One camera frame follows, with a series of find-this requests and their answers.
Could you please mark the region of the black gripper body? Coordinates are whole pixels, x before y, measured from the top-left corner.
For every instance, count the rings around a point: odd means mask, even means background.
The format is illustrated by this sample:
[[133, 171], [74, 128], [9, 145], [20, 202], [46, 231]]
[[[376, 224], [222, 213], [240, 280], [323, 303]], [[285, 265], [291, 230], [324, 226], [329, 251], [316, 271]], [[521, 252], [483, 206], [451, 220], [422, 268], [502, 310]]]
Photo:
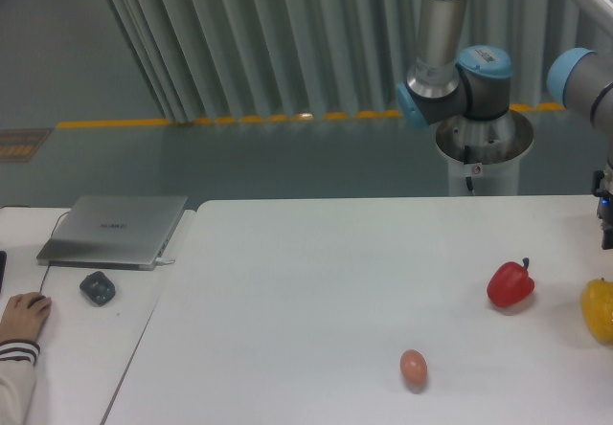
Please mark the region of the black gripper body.
[[612, 249], [612, 169], [596, 170], [593, 173], [592, 194], [599, 199], [597, 218], [602, 227], [602, 248]]

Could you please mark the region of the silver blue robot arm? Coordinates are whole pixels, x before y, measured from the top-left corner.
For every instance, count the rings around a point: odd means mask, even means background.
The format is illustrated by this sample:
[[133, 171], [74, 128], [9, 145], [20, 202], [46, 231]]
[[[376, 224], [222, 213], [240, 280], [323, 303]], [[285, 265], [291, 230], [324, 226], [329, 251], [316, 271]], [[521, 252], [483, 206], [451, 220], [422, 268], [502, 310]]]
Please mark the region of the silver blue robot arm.
[[[612, 0], [573, 0], [612, 36]], [[475, 182], [494, 171], [494, 181], [528, 152], [529, 121], [510, 112], [511, 59], [502, 49], [470, 46], [457, 55], [467, 0], [421, 0], [417, 54], [397, 85], [400, 112], [414, 127], [439, 125], [436, 144], [448, 159], [451, 195], [475, 195]], [[606, 166], [592, 176], [599, 199], [602, 248], [612, 250], [612, 55], [573, 48], [547, 76], [555, 101], [587, 120], [609, 140]]]

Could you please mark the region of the forearm in white sleeve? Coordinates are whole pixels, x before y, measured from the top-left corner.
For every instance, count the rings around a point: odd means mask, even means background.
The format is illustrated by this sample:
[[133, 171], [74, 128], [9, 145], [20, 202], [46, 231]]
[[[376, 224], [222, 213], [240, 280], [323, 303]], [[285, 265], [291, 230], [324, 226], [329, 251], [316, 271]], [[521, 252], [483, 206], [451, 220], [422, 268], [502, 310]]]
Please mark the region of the forearm in white sleeve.
[[38, 343], [8, 340], [1, 344], [1, 423], [25, 422], [34, 386]]

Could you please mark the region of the person's hand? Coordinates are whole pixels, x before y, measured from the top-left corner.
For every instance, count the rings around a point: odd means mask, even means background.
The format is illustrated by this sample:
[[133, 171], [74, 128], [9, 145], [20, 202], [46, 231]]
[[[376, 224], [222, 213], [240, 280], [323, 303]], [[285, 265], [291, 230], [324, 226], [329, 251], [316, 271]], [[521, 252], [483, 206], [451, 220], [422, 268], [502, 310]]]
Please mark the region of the person's hand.
[[10, 297], [1, 317], [1, 342], [36, 343], [51, 308], [52, 299], [39, 292]]

